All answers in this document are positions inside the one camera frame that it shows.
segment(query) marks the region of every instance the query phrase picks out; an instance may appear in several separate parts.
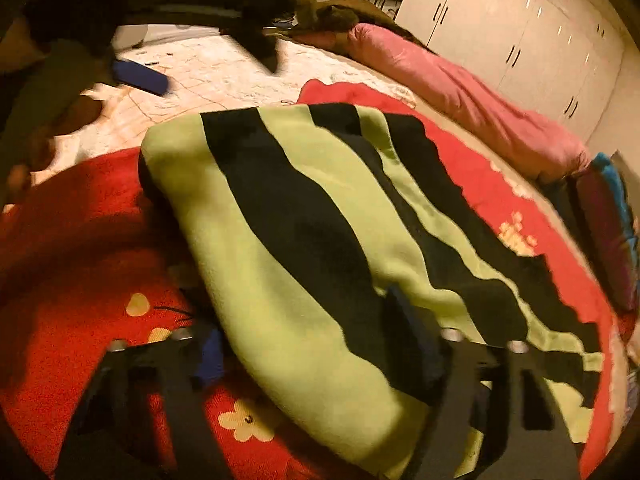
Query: cabinet handle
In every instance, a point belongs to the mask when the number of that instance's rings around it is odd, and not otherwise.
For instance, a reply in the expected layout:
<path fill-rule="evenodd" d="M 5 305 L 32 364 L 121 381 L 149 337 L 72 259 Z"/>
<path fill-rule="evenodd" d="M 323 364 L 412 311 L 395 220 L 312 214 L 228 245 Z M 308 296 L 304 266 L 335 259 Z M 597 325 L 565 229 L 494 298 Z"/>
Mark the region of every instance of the cabinet handle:
<path fill-rule="evenodd" d="M 576 111 L 577 109 L 578 109 L 578 101 L 576 101 L 576 102 L 575 102 L 575 108 L 574 108 L 574 111 L 573 111 L 573 112 L 571 112 L 571 115 L 569 116 L 569 118 L 570 118 L 570 119 L 574 116 L 575 111 Z"/>
<path fill-rule="evenodd" d="M 509 60 L 511 59 L 511 56 L 513 55 L 513 51 L 516 50 L 516 46 L 513 45 L 511 47 L 511 52 L 509 53 L 509 57 L 507 58 L 507 61 L 505 61 L 504 63 L 507 64 L 509 62 Z"/>
<path fill-rule="evenodd" d="M 574 104 L 574 97 L 571 96 L 571 102 L 569 103 L 568 107 L 566 108 L 566 110 L 564 111 L 563 115 L 566 115 L 566 113 L 569 111 L 569 108 L 571 108 L 571 105 Z"/>
<path fill-rule="evenodd" d="M 442 19 L 440 20 L 441 25 L 442 25 L 442 22 L 444 21 L 444 17 L 447 15 L 448 10 L 449 10 L 449 6 L 447 6 L 447 8 L 444 9 L 444 12 L 442 13 Z"/>
<path fill-rule="evenodd" d="M 431 20 L 432 22 L 436 21 L 436 16 L 438 15 L 438 12 L 439 12 L 441 6 L 442 6 L 442 4 L 438 4 L 438 8 L 436 9 L 436 13 L 433 15 L 433 19 Z"/>
<path fill-rule="evenodd" d="M 518 62 L 518 60 L 520 59 L 520 53 L 522 52 L 522 49 L 519 48 L 518 49 L 518 55 L 516 56 L 516 60 L 513 62 L 513 64 L 511 65 L 511 68 L 516 66 L 516 63 Z"/>

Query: pink cushion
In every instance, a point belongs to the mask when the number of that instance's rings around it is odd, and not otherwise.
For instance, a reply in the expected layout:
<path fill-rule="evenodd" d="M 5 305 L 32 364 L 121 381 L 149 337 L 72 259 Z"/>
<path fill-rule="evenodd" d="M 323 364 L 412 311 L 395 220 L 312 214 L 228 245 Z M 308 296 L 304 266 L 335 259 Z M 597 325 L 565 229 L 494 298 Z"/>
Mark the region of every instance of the pink cushion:
<path fill-rule="evenodd" d="M 590 162 L 580 139 L 560 124 L 521 110 L 464 68 L 389 30 L 356 25 L 348 49 L 354 60 L 410 88 L 531 180 L 552 182 Z"/>

